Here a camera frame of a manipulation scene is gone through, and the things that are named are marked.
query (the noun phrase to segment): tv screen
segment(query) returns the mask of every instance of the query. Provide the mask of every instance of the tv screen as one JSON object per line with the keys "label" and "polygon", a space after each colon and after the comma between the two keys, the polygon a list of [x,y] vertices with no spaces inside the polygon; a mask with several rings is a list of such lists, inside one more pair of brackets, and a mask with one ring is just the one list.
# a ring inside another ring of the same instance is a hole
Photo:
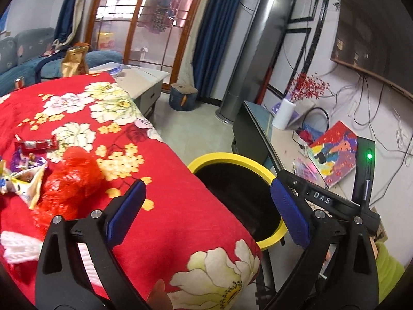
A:
{"label": "tv screen", "polygon": [[413,99],[413,19],[401,0],[341,0],[331,60]]}

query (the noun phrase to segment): gold bag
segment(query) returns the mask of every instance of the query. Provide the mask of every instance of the gold bag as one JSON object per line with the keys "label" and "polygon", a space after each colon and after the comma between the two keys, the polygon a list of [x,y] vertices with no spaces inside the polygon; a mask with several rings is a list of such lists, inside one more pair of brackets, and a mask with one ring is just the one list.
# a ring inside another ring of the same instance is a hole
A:
{"label": "gold bag", "polygon": [[89,73],[89,68],[85,60],[88,48],[88,46],[74,46],[67,50],[66,56],[60,66],[63,78]]}

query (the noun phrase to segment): metal screw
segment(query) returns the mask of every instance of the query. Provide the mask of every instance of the metal screw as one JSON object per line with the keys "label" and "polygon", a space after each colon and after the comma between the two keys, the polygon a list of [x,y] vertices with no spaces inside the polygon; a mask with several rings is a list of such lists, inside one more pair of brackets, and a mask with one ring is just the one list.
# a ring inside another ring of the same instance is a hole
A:
{"label": "metal screw", "polygon": [[314,212],[314,215],[318,218],[318,219],[324,219],[325,218],[325,212],[322,210],[316,210]]}
{"label": "metal screw", "polygon": [[102,215],[102,211],[101,211],[101,210],[94,210],[94,211],[92,211],[92,213],[90,214],[90,216],[91,216],[93,219],[97,219],[97,218],[99,218],[101,215]]}
{"label": "metal screw", "polygon": [[60,223],[61,222],[61,216],[56,216],[53,218],[53,223]]}
{"label": "metal screw", "polygon": [[363,219],[359,216],[355,216],[353,220],[357,225],[361,225],[363,223]]}

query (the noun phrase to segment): drawer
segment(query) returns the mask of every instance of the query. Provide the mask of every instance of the drawer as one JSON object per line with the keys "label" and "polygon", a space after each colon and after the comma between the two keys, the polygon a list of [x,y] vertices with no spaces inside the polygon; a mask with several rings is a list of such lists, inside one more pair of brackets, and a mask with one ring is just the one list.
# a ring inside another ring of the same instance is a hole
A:
{"label": "drawer", "polygon": [[156,100],[161,95],[162,80],[156,85],[152,86],[149,90],[143,93],[140,97],[135,99],[135,104],[142,112],[143,115],[152,107]]}

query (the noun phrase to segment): tile floor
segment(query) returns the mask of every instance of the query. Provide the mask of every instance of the tile floor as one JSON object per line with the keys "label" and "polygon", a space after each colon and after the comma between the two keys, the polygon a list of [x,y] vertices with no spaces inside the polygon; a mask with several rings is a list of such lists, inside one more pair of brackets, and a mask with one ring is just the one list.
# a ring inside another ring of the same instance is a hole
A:
{"label": "tile floor", "polygon": [[215,117],[216,106],[198,103],[190,112],[174,111],[169,94],[161,93],[151,118],[162,139],[188,165],[210,152],[232,152],[232,126]]}

